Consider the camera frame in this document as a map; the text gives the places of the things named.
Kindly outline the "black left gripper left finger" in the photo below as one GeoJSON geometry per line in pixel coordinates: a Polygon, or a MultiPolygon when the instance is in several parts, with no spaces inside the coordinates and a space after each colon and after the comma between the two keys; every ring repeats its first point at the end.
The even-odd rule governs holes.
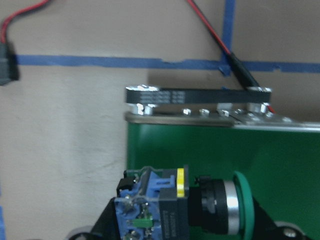
{"type": "Polygon", "coordinates": [[[111,199],[91,229],[94,240],[119,240],[115,200],[111,199]]]}

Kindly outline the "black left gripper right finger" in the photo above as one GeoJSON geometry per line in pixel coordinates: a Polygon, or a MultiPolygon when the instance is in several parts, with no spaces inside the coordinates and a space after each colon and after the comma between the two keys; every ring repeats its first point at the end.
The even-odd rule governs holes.
{"type": "Polygon", "coordinates": [[[258,201],[253,197],[254,206],[254,228],[253,240],[273,240],[277,225],[267,212],[261,207],[258,201]]]}

